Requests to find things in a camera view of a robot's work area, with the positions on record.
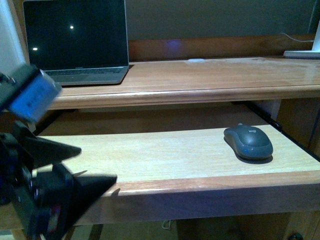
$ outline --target laptop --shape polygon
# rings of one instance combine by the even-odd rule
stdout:
[[[23,2],[31,64],[62,86],[111,85],[129,69],[125,0]]]

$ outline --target cable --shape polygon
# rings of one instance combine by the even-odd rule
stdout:
[[[175,220],[165,220],[163,221],[162,223],[162,228],[165,229],[165,230],[168,230],[170,231],[171,230],[171,224],[174,222]]]
[[[297,41],[297,42],[300,42],[300,43],[312,43],[312,42],[315,41],[315,40],[299,40],[299,39],[296,39],[296,38],[293,38],[293,37],[289,36],[288,34],[286,34],[284,32],[281,32],[280,34],[286,35],[291,40],[294,40],[294,41]]]

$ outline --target gray wireless mouse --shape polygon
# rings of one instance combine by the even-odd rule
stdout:
[[[243,160],[259,161],[271,157],[273,147],[268,136],[259,128],[239,123],[224,130],[224,140]]]

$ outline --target black laptop screen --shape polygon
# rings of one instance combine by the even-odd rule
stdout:
[[[31,64],[43,70],[128,65],[124,0],[23,3]]]

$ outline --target laptop keyboard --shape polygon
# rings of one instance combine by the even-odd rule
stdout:
[[[114,68],[93,68],[93,69],[71,69],[71,70],[54,70],[46,71],[49,76],[55,75],[79,75],[79,74],[118,74],[122,70],[122,67]]]

